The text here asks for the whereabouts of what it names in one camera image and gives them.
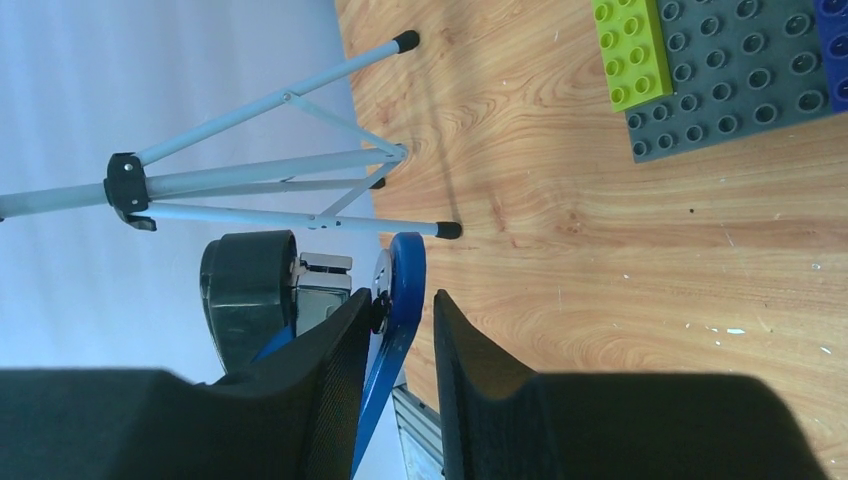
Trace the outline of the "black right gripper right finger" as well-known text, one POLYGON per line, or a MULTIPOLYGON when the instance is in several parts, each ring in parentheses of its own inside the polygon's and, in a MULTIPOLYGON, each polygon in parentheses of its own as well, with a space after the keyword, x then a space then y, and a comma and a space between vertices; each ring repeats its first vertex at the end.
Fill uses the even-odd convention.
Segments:
POLYGON ((434 344, 449 479, 822 479, 793 414, 760 380, 539 373, 446 291, 434 344))

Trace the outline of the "blue black stapler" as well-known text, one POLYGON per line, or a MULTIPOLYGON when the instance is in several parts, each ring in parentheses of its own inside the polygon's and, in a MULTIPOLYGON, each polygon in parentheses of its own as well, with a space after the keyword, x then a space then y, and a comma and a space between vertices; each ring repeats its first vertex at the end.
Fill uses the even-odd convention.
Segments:
POLYGON ((345 256, 301 252, 288 230, 210 242, 199 283, 235 401, 211 431, 227 479, 349 479, 371 443, 418 330, 427 259, 417 233, 394 236, 372 282, 354 288, 345 256))

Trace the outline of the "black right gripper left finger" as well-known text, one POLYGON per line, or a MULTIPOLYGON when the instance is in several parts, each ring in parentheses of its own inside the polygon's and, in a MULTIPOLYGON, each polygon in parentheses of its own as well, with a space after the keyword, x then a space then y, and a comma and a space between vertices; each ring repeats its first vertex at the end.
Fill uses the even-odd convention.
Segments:
POLYGON ((166 370, 1 374, 5 479, 347 479, 371 293, 215 383, 166 370))

